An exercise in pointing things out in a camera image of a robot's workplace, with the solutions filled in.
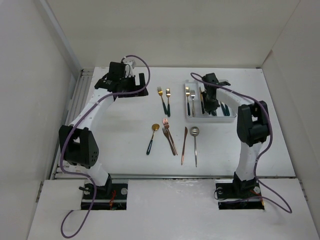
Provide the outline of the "silver fork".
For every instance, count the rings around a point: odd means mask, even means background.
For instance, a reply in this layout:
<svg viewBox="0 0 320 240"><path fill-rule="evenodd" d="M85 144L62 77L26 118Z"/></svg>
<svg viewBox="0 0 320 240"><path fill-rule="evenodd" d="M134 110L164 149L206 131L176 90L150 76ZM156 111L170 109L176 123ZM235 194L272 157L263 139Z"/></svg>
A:
<svg viewBox="0 0 320 240"><path fill-rule="evenodd" d="M192 116L195 117L196 116L196 110L195 110L195 91L192 89L190 91L190 96L191 96L191 100L192 100Z"/></svg>

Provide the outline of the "silver slotted spoon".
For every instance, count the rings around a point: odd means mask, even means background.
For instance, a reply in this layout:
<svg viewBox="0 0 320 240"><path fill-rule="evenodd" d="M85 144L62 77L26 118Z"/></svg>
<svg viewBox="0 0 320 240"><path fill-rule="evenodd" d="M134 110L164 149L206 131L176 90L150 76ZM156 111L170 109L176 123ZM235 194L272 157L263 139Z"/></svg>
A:
<svg viewBox="0 0 320 240"><path fill-rule="evenodd" d="M194 159L195 159L195 167L198 167L198 151L197 151L197 136L199 135L200 130L198 127L193 126L190 129L190 134L194 138Z"/></svg>

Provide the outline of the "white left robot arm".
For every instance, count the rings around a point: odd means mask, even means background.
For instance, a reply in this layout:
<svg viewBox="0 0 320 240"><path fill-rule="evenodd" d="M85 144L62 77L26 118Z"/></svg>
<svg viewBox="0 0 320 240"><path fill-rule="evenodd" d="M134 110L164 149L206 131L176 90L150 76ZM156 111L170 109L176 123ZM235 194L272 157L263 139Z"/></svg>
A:
<svg viewBox="0 0 320 240"><path fill-rule="evenodd" d="M61 161L71 166L80 166L79 176L94 181L94 192L100 198L111 195L112 186L108 183L110 175L99 162L99 147L94 129L108 107L117 98L143 97L148 95L143 73L136 84L134 60L123 59L110 62L108 72L94 85L93 93L81 113L69 124L62 125L58 131Z"/></svg>

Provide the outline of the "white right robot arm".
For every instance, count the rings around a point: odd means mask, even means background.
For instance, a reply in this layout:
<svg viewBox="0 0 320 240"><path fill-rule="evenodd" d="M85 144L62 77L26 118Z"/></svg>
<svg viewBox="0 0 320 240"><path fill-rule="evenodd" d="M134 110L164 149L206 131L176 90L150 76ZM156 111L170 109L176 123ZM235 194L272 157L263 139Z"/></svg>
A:
<svg viewBox="0 0 320 240"><path fill-rule="evenodd" d="M205 91L204 109L209 114L218 108L218 101L227 104L237 115L236 133L241 143L238 166L230 183L216 184L219 200L247 199L253 197L253 190L259 187L257 164L262 145L273 136L268 105L251 96L228 88L229 82L218 81L214 73L201 77Z"/></svg>

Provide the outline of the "white three-compartment cutlery tray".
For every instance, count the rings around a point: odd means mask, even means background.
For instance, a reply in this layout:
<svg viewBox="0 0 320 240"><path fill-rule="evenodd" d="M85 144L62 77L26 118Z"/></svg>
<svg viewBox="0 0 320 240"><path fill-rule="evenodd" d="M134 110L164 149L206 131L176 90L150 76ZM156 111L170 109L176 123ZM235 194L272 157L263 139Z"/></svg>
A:
<svg viewBox="0 0 320 240"><path fill-rule="evenodd" d="M189 96L189 105L190 105L190 116L188 116L187 112L187 98L185 97L185 116L186 120L191 123L232 123L236 119L236 114L229 107L230 116L224 116L221 107L219 106L216 110L216 116L208 114L206 111L202 114L201 109L201 101L200 101L200 92L199 87L201 87L201 91L205 91L205 86L202 83L197 81L186 80L184 83L184 87L189 87L189 90L195 91L195 117L192 116L192 99L191 95Z"/></svg>

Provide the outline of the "rose gold fork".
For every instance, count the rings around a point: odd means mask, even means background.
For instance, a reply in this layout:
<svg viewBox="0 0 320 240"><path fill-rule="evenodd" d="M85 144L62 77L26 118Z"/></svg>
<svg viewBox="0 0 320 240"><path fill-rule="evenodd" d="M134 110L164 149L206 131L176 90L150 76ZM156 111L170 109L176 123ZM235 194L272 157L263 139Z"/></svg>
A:
<svg viewBox="0 0 320 240"><path fill-rule="evenodd" d="M167 118L164 118L164 119L162 120L162 123L163 123L164 128L165 128L166 131L168 132L169 139L171 140L173 149L174 149L174 151L175 151L175 153L176 153L176 155L177 155L177 154L178 154L178 151L177 151L177 148L176 148L176 146L175 146L173 137L172 137L171 132L170 132L170 129L169 129L169 128L170 128L170 125L169 125L168 119L167 119Z"/></svg>
<svg viewBox="0 0 320 240"><path fill-rule="evenodd" d="M176 155L176 151L174 150L174 147L170 141L170 138L169 138L169 133L167 132L167 130L163 127L162 128L162 132L164 134L164 136L166 137L166 139L168 140L168 143L169 143L169 146L170 146L170 149L172 151L172 154L175 156Z"/></svg>

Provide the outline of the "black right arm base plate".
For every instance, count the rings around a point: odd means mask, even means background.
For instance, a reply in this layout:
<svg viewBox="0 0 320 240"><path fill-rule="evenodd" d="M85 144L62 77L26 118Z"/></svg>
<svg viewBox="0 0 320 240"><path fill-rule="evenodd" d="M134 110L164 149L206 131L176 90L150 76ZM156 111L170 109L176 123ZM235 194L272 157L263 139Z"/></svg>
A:
<svg viewBox="0 0 320 240"><path fill-rule="evenodd" d="M215 198L218 200L219 210L264 210L260 185L237 192L231 179L215 181Z"/></svg>

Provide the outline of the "aluminium rail frame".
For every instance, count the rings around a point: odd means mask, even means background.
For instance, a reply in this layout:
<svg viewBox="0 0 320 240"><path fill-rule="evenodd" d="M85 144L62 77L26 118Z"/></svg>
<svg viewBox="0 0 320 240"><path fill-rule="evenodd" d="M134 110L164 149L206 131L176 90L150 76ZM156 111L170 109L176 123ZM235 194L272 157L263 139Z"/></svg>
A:
<svg viewBox="0 0 320 240"><path fill-rule="evenodd" d="M62 125L69 124L76 117L76 115L79 114L80 111L83 109L85 104L85 97L88 95L89 92L93 72L93 68L84 68L80 71L77 79L75 79L73 76L71 77L67 99L61 120ZM59 166L59 159L60 141L58 138L51 167L46 177L47 180L52 180L56 178L55 175Z"/></svg>

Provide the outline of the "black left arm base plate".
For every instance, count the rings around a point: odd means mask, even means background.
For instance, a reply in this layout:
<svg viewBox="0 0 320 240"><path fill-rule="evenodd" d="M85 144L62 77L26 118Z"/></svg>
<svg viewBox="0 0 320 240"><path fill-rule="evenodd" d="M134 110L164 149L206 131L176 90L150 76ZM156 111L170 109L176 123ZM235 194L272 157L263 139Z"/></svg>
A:
<svg viewBox="0 0 320 240"><path fill-rule="evenodd" d="M94 186L86 183L78 188L82 191L81 210L88 210L94 196ZM96 196L92 210L126 210L128 196L128 183L112 183L109 181L105 186L96 187Z"/></svg>

